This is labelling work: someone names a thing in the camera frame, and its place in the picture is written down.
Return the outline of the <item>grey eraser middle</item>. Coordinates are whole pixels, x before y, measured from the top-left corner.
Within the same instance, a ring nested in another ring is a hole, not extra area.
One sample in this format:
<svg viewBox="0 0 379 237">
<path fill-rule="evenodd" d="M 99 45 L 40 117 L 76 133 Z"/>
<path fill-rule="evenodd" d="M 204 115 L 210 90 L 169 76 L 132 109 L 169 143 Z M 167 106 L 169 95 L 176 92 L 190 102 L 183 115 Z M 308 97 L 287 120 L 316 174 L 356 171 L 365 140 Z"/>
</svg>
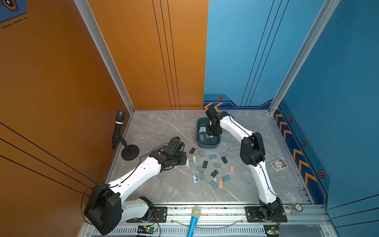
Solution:
<svg viewBox="0 0 379 237">
<path fill-rule="evenodd" d="M 197 166 L 196 169 L 200 172 L 204 172 L 205 168 L 203 168 L 202 166 Z"/>
</svg>

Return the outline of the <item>grey eraser top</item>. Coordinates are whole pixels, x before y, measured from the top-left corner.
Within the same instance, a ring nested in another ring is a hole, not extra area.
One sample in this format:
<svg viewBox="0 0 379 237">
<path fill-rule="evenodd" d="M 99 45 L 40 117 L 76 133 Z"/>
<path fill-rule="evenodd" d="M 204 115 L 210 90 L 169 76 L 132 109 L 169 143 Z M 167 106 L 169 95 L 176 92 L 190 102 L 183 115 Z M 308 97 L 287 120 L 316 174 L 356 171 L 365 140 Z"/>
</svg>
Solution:
<svg viewBox="0 0 379 237">
<path fill-rule="evenodd" d="M 201 150 L 199 150 L 198 153 L 199 153 L 199 155 L 200 155 L 201 157 L 204 157 L 204 156 L 205 156 L 204 152 L 201 151 Z"/>
</svg>

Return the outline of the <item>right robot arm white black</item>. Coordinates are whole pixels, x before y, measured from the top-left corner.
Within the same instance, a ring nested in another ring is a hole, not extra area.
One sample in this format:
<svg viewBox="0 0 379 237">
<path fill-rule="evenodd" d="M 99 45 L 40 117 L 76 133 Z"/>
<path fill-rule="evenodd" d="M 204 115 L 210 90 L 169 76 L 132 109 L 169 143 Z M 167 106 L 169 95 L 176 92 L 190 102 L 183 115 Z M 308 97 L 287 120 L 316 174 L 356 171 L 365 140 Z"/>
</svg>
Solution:
<svg viewBox="0 0 379 237">
<path fill-rule="evenodd" d="M 266 170 L 262 135 L 244 128 L 225 111 L 210 108 L 206 110 L 206 115 L 209 119 L 206 133 L 209 136 L 221 135 L 225 130 L 240 142 L 240 158 L 251 169 L 258 188 L 262 218 L 266 222 L 279 223 L 284 214 L 283 203 L 275 193 Z"/>
</svg>

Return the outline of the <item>dark teal storage box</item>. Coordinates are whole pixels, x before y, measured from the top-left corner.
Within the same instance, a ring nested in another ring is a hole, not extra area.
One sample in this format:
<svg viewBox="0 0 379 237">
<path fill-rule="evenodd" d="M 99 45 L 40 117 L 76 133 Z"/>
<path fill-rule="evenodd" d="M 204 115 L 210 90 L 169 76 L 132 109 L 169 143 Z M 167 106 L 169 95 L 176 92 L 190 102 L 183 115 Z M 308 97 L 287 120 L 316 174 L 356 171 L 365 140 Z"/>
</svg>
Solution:
<svg viewBox="0 0 379 237">
<path fill-rule="evenodd" d="M 206 132 L 199 132 L 200 127 L 206 127 L 209 125 L 209 120 L 207 117 L 202 117 L 197 120 L 197 133 L 196 133 L 196 141 L 197 145 L 200 148 L 204 149 L 215 149 L 221 142 L 221 136 L 209 136 Z M 204 141 L 201 141 L 199 135 L 204 135 Z"/>
</svg>

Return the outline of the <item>teal eraser top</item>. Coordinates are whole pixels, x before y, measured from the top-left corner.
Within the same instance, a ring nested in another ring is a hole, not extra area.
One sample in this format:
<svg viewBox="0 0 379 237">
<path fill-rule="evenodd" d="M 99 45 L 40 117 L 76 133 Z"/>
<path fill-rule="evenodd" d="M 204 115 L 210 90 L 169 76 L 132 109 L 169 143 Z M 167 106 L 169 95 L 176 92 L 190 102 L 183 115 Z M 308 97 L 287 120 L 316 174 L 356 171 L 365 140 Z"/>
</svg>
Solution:
<svg viewBox="0 0 379 237">
<path fill-rule="evenodd" d="M 216 155 L 216 154 L 214 154 L 214 155 L 210 155 L 210 156 L 209 156 L 209 159 L 210 159 L 210 160 L 214 160 L 214 159 L 216 159 L 216 158 L 217 158 L 217 155 Z"/>
</svg>

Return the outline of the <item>green circuit board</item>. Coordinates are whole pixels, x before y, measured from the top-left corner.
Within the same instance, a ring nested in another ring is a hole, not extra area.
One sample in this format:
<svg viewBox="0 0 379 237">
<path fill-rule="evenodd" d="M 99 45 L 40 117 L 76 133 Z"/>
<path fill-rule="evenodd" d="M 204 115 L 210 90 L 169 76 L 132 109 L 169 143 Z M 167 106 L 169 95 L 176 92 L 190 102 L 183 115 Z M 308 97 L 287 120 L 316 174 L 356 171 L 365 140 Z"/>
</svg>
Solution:
<svg viewBox="0 0 379 237">
<path fill-rule="evenodd" d="M 264 230 L 267 237 L 279 237 L 280 235 L 278 226 L 264 225 Z"/>
<path fill-rule="evenodd" d="M 152 226 L 138 226 L 136 234 L 137 236 L 151 237 L 157 233 L 157 227 Z"/>
</svg>

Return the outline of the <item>light blue eraser bottom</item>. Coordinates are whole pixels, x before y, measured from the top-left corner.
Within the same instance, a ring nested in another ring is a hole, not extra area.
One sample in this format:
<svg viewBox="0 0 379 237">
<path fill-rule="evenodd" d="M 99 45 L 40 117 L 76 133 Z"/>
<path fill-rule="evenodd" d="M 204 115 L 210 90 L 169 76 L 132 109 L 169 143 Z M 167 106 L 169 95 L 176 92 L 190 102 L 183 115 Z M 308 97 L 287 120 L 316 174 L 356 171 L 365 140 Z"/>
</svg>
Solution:
<svg viewBox="0 0 379 237">
<path fill-rule="evenodd" d="M 210 185 L 211 185 L 214 189 L 218 189 L 218 183 L 217 183 L 216 181 L 212 180 L 212 181 L 210 182 Z"/>
</svg>

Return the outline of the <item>clear tape roll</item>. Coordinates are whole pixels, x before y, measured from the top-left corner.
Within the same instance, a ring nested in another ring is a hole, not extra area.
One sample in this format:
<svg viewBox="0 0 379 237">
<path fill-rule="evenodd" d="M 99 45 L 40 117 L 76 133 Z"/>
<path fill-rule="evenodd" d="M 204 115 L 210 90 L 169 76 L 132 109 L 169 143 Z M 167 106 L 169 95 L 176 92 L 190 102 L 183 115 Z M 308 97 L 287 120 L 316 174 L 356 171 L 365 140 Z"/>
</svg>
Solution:
<svg viewBox="0 0 379 237">
<path fill-rule="evenodd" d="M 294 203 L 294 204 L 288 206 L 287 209 L 291 214 L 299 214 L 299 213 L 303 212 L 303 207 L 299 203 Z"/>
</svg>

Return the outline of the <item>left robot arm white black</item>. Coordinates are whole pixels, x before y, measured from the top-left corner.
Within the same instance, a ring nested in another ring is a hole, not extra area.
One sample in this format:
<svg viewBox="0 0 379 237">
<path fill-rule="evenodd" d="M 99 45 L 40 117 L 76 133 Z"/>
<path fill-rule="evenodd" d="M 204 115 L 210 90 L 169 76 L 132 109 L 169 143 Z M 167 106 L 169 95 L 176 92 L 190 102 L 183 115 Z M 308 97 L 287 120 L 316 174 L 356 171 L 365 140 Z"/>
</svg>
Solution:
<svg viewBox="0 0 379 237">
<path fill-rule="evenodd" d="M 108 184 L 99 182 L 92 188 L 83 215 L 101 235 L 107 235 L 122 222 L 154 218 L 154 204 L 147 197 L 128 197 L 150 178 L 175 166 L 186 164 L 185 144 L 179 137 L 152 150 L 148 157 L 126 175 Z"/>
</svg>

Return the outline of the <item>colourful printed card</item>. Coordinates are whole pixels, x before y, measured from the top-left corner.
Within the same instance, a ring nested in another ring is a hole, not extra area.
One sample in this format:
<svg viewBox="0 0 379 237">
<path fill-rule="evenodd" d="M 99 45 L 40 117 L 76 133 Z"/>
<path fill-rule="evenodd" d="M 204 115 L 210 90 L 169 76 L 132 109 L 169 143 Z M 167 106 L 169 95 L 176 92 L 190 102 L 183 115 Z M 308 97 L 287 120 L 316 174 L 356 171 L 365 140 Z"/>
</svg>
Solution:
<svg viewBox="0 0 379 237">
<path fill-rule="evenodd" d="M 270 166 L 274 169 L 275 172 L 286 169 L 288 167 L 283 159 L 278 159 L 270 162 Z"/>
</svg>

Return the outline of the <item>blue handheld microphone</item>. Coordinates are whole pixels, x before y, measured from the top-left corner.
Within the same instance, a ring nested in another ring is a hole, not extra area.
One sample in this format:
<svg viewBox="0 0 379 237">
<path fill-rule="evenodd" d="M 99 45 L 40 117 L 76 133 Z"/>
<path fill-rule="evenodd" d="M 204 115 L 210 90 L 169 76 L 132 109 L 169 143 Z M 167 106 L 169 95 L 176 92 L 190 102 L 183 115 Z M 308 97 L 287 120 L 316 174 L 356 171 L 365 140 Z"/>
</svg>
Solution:
<svg viewBox="0 0 379 237">
<path fill-rule="evenodd" d="M 200 206 L 194 206 L 191 210 L 191 220 L 190 225 L 187 233 L 187 237 L 193 237 L 194 229 L 198 223 L 199 218 L 202 216 L 201 213 L 201 207 Z"/>
</svg>

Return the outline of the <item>right green circuit board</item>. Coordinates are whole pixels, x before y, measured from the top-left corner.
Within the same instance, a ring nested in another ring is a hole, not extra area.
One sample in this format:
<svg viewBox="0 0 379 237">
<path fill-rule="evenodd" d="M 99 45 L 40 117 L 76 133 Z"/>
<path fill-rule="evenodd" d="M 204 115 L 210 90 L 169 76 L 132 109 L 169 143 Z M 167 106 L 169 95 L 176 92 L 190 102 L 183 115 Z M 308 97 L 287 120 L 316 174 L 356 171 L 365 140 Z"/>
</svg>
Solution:
<svg viewBox="0 0 379 237">
<path fill-rule="evenodd" d="M 280 235 L 278 226 L 264 225 L 264 230 L 267 237 L 279 237 Z"/>
</svg>

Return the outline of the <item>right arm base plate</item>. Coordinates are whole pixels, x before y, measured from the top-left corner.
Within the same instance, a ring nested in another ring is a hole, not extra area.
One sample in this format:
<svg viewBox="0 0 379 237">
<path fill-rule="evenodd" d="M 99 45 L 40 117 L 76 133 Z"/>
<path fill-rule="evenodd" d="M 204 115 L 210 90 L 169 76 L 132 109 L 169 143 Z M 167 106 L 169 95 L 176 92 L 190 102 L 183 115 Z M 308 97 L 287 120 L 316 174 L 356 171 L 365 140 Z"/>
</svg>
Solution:
<svg viewBox="0 0 379 237">
<path fill-rule="evenodd" d="M 271 212 L 268 209 L 260 206 L 246 206 L 245 214 L 248 223 L 286 223 L 288 222 L 284 208 L 282 207 L 279 211 Z"/>
</svg>

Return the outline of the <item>black microphone on stand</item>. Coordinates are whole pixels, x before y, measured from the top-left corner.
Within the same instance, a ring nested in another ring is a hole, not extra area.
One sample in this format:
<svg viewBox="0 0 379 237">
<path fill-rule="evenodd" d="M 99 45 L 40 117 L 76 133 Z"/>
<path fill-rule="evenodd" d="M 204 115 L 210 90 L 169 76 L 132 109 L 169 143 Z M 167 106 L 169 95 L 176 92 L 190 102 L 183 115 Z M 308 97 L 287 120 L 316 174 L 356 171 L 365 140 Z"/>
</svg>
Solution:
<svg viewBox="0 0 379 237">
<path fill-rule="evenodd" d="M 112 149 L 115 150 L 119 143 L 121 143 L 124 148 L 121 151 L 121 157 L 125 161 L 132 161 L 139 155 L 139 148 L 136 145 L 128 145 L 123 136 L 121 135 L 121 129 L 125 121 L 125 111 L 118 110 L 115 117 L 114 132 L 112 135 Z"/>
</svg>

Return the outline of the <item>left green circuit board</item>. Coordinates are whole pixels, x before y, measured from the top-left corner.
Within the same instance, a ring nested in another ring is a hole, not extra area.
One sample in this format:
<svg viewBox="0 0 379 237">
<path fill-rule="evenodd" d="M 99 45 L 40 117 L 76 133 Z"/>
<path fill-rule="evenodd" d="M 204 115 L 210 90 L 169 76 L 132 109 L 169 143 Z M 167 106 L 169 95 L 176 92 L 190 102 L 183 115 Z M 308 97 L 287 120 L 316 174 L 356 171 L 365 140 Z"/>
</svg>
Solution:
<svg viewBox="0 0 379 237">
<path fill-rule="evenodd" d="M 138 226 L 136 234 L 137 236 L 151 237 L 157 233 L 157 227 L 152 226 Z"/>
</svg>

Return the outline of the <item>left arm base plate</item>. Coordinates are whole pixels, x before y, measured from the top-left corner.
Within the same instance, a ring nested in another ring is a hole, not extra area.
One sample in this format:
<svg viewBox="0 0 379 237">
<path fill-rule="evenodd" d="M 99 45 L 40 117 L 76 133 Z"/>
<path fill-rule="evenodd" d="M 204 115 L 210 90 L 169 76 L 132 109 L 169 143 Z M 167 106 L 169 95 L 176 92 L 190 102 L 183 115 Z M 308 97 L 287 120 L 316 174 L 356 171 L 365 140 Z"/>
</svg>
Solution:
<svg viewBox="0 0 379 237">
<path fill-rule="evenodd" d="M 149 210 L 148 213 L 142 218 L 134 218 L 127 220 L 127 223 L 153 223 L 156 220 L 159 223 L 166 223 L 168 207 L 155 206 L 154 210 Z"/>
</svg>

